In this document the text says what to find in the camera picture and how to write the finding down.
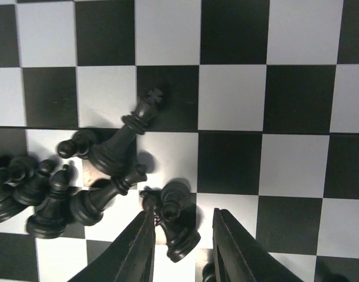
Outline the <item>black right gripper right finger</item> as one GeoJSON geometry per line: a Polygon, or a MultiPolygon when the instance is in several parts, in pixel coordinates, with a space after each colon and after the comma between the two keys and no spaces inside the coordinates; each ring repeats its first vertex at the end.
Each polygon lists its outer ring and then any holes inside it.
{"type": "Polygon", "coordinates": [[[213,213],[216,281],[300,281],[272,257],[226,209],[213,213]]]}

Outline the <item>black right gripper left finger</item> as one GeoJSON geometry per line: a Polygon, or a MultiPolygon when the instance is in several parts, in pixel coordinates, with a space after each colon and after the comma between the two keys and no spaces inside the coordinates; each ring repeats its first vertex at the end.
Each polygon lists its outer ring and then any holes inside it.
{"type": "Polygon", "coordinates": [[[151,207],[148,211],[141,211],[96,260],[70,281],[152,281],[155,240],[151,207]]]}

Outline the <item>black king piece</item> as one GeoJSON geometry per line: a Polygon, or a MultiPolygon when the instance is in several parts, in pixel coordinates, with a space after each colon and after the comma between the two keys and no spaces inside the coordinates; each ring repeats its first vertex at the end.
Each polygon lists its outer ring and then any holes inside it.
{"type": "Polygon", "coordinates": [[[126,153],[136,135],[144,135],[149,122],[159,113],[163,92],[154,88],[140,98],[135,109],[121,117],[124,125],[108,140],[93,145],[88,153],[90,163],[108,176],[117,176],[126,170],[126,153]]]}

